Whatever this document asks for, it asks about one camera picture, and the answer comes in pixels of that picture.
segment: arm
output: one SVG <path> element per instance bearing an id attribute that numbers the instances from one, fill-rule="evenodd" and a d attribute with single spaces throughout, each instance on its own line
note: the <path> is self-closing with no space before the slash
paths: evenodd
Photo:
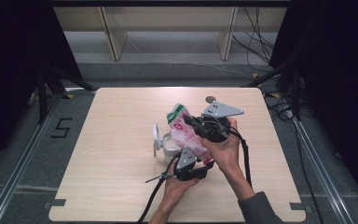
<path id="1" fill-rule="evenodd" d="M 238 130 L 235 119 L 228 119 L 228 121 L 231 127 Z M 201 143 L 209 149 L 212 158 L 234 190 L 246 223 L 283 223 L 272 210 L 266 194 L 264 192 L 255 194 L 243 176 L 239 164 L 240 139 L 238 137 L 230 134 L 223 143 L 213 143 L 207 139 L 202 139 Z"/>
<path id="2" fill-rule="evenodd" d="M 180 199 L 185 195 L 185 192 L 191 187 L 199 183 L 199 179 L 191 179 L 188 181 L 180 181 L 175 177 L 168 177 L 165 182 L 164 196 L 158 206 L 156 213 L 150 219 L 149 224 L 164 224 L 167 223 L 173 209 L 179 204 Z"/>

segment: sleeve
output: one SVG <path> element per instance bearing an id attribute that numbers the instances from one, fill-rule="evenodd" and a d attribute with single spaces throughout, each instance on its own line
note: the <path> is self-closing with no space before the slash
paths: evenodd
<path id="1" fill-rule="evenodd" d="M 276 224 L 283 221 L 275 215 L 264 192 L 258 192 L 247 200 L 238 200 L 246 224 Z"/>

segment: person's right hand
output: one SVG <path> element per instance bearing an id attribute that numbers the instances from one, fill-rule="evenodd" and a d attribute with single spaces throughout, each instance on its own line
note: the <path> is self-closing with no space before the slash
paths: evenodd
<path id="1" fill-rule="evenodd" d="M 237 128 L 237 121 L 228 118 L 232 128 Z M 208 148 L 213 160 L 219 166 L 219 169 L 225 174 L 229 168 L 239 168 L 239 146 L 240 139 L 234 134 L 230 134 L 228 139 L 222 143 L 214 143 L 203 138 L 201 144 Z"/>

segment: wooden table top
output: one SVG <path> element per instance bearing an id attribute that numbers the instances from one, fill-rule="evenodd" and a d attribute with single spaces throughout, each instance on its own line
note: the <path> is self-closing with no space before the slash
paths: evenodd
<path id="1" fill-rule="evenodd" d="M 206 96 L 245 111 L 235 116 L 249 146 L 250 169 L 256 192 L 265 191 L 275 213 L 284 221 L 303 221 L 303 210 L 287 161 L 259 89 L 256 88 L 102 88 L 95 95 L 73 155 L 56 195 L 64 206 L 52 206 L 53 221 L 138 220 L 157 184 L 145 183 L 167 166 L 160 150 L 153 157 L 152 126 L 162 136 L 176 104 L 193 116 L 208 104 Z M 161 187 L 145 217 L 157 210 Z M 243 222 L 237 198 L 217 165 L 190 189 L 169 222 Z"/>

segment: plastic bag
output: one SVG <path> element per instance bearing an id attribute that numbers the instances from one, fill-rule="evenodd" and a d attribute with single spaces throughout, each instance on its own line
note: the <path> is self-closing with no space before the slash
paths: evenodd
<path id="1" fill-rule="evenodd" d="M 192 126 L 185 124 L 183 115 L 191 117 L 184 105 L 177 104 L 167 115 L 171 139 L 181 148 L 189 147 L 204 164 L 212 160 L 209 150 L 201 144 L 201 138 L 194 133 Z"/>

